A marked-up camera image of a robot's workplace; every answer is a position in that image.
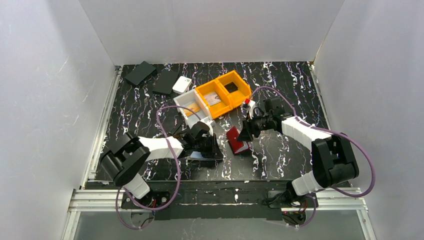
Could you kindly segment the red leather card holder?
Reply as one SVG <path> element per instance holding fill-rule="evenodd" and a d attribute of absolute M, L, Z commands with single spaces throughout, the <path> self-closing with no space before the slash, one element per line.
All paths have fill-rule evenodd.
<path fill-rule="evenodd" d="M 233 126 L 226 132 L 226 138 L 234 155 L 244 155 L 251 151 L 250 145 L 246 141 L 239 141 L 240 130 Z"/>

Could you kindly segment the grey card holder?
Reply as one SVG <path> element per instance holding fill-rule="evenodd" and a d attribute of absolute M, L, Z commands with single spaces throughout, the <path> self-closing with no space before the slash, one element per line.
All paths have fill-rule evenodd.
<path fill-rule="evenodd" d="M 198 151 L 193 151 L 187 158 L 188 161 L 201 161 L 201 162 L 206 162 L 206 161 L 215 161 L 215 158 L 211 158 L 211 157 L 204 157 L 202 156 L 202 154 Z"/>

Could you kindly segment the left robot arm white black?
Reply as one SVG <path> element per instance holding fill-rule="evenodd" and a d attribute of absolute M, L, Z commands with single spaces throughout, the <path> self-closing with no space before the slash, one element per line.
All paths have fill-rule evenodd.
<path fill-rule="evenodd" d="M 190 156 L 205 161 L 224 157 L 216 134 L 202 121 L 166 138 L 147 138 L 127 132 L 110 148 L 104 149 L 99 163 L 115 186 L 123 187 L 141 199 L 150 192 L 149 185 L 139 174 L 146 161 Z"/>

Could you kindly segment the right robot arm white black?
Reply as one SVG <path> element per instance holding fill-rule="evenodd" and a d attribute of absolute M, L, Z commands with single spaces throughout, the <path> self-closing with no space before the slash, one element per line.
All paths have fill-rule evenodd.
<path fill-rule="evenodd" d="M 247 110 L 247 116 L 242 122 L 238 141 L 251 142 L 263 131 L 274 130 L 296 140 L 311 152 L 311 171 L 287 183 L 281 194 L 284 200 L 294 200 L 359 176 L 359 167 L 347 139 L 314 129 L 285 111 L 278 98 L 264 100 L 264 109 L 256 107 L 256 103 L 249 99 L 241 106 Z"/>

